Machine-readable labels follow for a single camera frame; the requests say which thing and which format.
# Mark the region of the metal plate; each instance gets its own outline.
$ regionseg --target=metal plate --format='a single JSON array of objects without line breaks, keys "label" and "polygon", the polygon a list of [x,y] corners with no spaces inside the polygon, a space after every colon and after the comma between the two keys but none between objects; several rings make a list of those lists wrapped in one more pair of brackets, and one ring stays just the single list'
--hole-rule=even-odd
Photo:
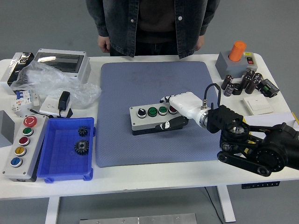
[{"label": "metal plate", "polygon": [[164,216],[144,216],[80,220],[79,224],[197,224],[195,213],[164,215]]}]

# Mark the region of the gray device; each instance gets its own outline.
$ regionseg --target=gray device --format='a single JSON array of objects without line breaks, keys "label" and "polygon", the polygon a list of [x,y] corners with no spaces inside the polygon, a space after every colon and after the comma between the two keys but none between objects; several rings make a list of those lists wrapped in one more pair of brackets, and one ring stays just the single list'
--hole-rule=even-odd
[{"label": "gray device", "polygon": [[13,81],[17,80],[19,72],[29,65],[33,58],[33,54],[28,52],[16,52],[14,54],[13,59],[0,80],[2,87],[8,94],[15,95],[15,91],[13,91],[10,86]]},{"label": "gray device", "polygon": [[83,84],[91,71],[89,57],[83,51],[39,49],[34,60],[57,68]]},{"label": "gray device", "polygon": [[252,52],[244,52],[244,57],[245,57],[245,59],[248,63],[246,72],[248,70],[256,71],[257,70],[257,64],[256,64],[256,59],[254,57],[254,54]]},{"label": "gray device", "polygon": [[156,125],[181,116],[169,103],[130,107],[132,134],[154,133]]},{"label": "gray device", "polygon": [[14,142],[14,122],[5,111],[0,111],[0,147],[10,146]]},{"label": "gray device", "polygon": [[2,174],[14,182],[35,182],[37,161],[46,133],[48,117],[27,116],[14,138]]},{"label": "gray device", "polygon": [[247,68],[247,60],[241,57],[238,62],[233,62],[229,59],[230,51],[221,51],[216,61],[215,67],[219,72],[221,79],[225,79],[226,75],[231,75],[233,78],[241,78]]}]

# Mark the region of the black cable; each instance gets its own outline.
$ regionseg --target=black cable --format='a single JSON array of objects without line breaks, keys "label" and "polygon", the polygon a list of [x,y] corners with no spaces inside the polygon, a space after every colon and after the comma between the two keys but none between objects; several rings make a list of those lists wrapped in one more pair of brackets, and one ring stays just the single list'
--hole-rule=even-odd
[{"label": "black cable", "polygon": [[47,115],[47,114],[42,114],[42,113],[39,113],[33,109],[29,109],[30,112],[33,112],[33,113],[36,113],[36,114],[40,114],[40,115],[43,115],[43,116],[47,116],[48,118],[54,118],[53,115]]},{"label": "black cable", "polygon": [[218,212],[217,212],[217,209],[216,209],[216,207],[215,207],[215,205],[214,205],[214,203],[213,203],[213,201],[212,201],[212,199],[211,199],[211,197],[210,197],[210,194],[209,194],[209,192],[207,191],[207,189],[206,189],[206,192],[207,192],[207,195],[208,195],[209,198],[210,198],[210,201],[211,201],[211,203],[212,203],[212,205],[213,205],[213,207],[214,207],[214,209],[215,209],[215,211],[216,211],[216,214],[217,214],[217,216],[218,216],[220,222],[223,224],[223,221],[221,220],[221,218],[220,218],[220,216],[219,216],[219,214],[218,214]]},{"label": "black cable", "polygon": [[209,90],[209,88],[211,86],[215,86],[217,89],[218,89],[218,101],[217,101],[217,105],[218,107],[220,106],[220,99],[221,99],[221,88],[218,84],[216,83],[212,83],[212,84],[209,84],[205,90],[205,95],[204,95],[204,99],[206,99],[206,95],[207,95],[207,91]]},{"label": "black cable", "polygon": [[59,117],[61,118],[61,109],[59,109]]}]

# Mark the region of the black selector switch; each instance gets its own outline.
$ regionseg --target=black selector switch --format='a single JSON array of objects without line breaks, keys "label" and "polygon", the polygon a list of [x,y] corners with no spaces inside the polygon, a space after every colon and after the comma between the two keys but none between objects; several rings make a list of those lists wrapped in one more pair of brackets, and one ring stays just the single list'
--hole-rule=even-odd
[{"label": "black selector switch", "polygon": [[138,112],[137,112],[137,116],[139,118],[145,118],[146,117],[146,110],[145,109],[142,109],[142,108],[139,108]]}]

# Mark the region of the gray control box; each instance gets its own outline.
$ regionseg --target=gray control box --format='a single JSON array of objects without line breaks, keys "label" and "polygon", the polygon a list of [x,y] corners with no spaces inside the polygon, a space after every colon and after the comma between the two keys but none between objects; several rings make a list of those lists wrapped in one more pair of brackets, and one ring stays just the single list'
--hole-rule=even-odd
[{"label": "gray control box", "polygon": [[0,111],[0,147],[10,146],[13,143],[14,122],[5,111]]},{"label": "gray control box", "polygon": [[36,181],[37,161],[47,121],[48,117],[39,114],[24,119],[2,171],[5,177],[14,182]]},{"label": "gray control box", "polygon": [[238,62],[233,62],[228,58],[229,53],[230,51],[221,51],[215,67],[218,70],[221,79],[225,79],[226,75],[231,75],[233,78],[241,78],[244,71],[247,69],[248,62],[245,57],[241,57]]},{"label": "gray control box", "polygon": [[179,117],[181,114],[179,112],[172,112],[169,103],[161,103],[130,107],[130,116],[132,133],[133,135],[139,135],[158,132],[155,131],[156,125]]}]

